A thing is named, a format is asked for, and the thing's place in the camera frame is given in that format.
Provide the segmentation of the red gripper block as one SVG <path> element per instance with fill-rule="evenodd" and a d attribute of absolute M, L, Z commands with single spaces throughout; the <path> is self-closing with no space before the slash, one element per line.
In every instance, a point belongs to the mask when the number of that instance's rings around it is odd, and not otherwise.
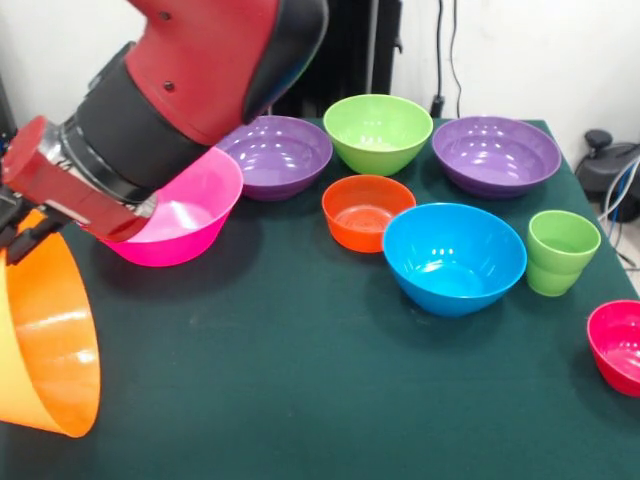
<path fill-rule="evenodd" d="M 111 242 L 134 237 L 151 220 L 151 196 L 119 177 L 74 121 L 58 125 L 37 116 L 21 128 L 2 160 L 2 180 L 1 247 L 8 265 L 65 226 L 45 217 L 17 235 L 31 203 L 51 207 Z"/>

